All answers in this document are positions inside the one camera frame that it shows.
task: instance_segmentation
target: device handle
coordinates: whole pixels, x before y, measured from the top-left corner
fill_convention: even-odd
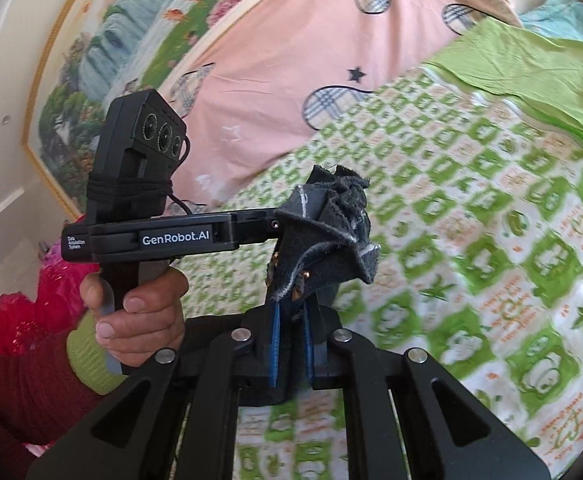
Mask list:
[[[130,290],[141,283],[155,280],[164,274],[169,267],[169,261],[159,262],[123,262],[104,264],[100,266],[100,278],[106,283],[105,300],[100,312],[103,316],[112,314],[115,310],[124,308],[123,301]],[[129,375],[136,368],[122,364],[107,352],[107,367],[110,372]]]

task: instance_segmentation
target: waterfall painting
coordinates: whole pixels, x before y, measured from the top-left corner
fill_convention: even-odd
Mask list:
[[[112,100],[159,88],[191,47],[241,0],[68,0],[28,103],[25,146],[75,217]]]

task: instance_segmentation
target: lime green cloth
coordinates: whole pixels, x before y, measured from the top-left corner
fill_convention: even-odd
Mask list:
[[[94,314],[88,312],[66,338],[66,354],[82,384],[99,395],[108,394],[125,378],[107,369],[104,353],[105,349],[95,340]]]
[[[442,78],[506,96],[583,140],[583,42],[548,39],[489,18],[436,54]]]

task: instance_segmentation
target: camera lens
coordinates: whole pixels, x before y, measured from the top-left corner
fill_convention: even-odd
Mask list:
[[[172,129],[169,124],[163,124],[160,128],[160,133],[158,134],[158,150],[161,152],[166,152],[169,147],[169,142],[171,142]]]
[[[182,146],[182,139],[180,137],[176,137],[174,139],[174,143],[172,144],[172,154],[174,156],[180,155],[180,147]]]
[[[145,136],[145,139],[153,139],[157,129],[158,118],[156,118],[156,114],[149,114],[145,119],[145,125],[142,127],[142,134]]]

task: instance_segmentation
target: crumpled black garment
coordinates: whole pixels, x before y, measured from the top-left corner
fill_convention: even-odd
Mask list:
[[[373,282],[380,246],[369,240],[367,187],[347,168],[332,174],[315,166],[274,213],[285,231],[270,264],[267,300],[285,306],[283,322],[315,292],[356,278]]]

